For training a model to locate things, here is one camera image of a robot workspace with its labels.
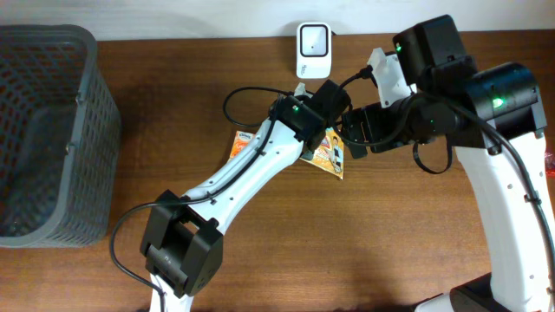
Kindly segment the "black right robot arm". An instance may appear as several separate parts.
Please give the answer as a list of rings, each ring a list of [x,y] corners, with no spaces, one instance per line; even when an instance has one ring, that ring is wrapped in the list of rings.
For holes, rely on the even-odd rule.
[[[517,62],[479,71],[444,15],[395,35],[358,73],[380,100],[341,118],[352,156],[446,140],[470,180],[486,235],[489,273],[414,305],[416,311],[551,311],[554,216],[545,172],[545,110]]]

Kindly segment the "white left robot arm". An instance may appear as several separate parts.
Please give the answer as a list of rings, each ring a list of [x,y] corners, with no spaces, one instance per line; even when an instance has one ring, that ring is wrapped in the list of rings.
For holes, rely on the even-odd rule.
[[[333,81],[279,97],[248,145],[202,184],[155,201],[140,244],[154,285],[152,311],[188,311],[223,261],[224,235],[276,174],[318,148],[351,99]]]

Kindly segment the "beige wet wipes pack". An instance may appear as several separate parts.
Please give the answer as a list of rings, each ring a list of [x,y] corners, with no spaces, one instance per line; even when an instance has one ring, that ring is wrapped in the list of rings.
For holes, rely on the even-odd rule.
[[[326,129],[320,146],[312,155],[302,155],[301,159],[343,180],[344,144],[332,127]]]

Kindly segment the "red snack bag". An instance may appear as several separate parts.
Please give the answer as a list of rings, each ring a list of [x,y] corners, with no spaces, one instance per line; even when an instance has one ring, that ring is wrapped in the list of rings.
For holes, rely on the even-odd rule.
[[[550,151],[545,152],[545,175],[548,178],[555,177],[555,155]]]

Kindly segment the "small orange packet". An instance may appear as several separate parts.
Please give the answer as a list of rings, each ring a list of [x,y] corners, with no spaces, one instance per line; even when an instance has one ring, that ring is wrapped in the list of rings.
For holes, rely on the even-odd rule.
[[[254,134],[243,131],[237,131],[232,142],[232,149],[229,155],[229,161],[235,158],[252,140]]]

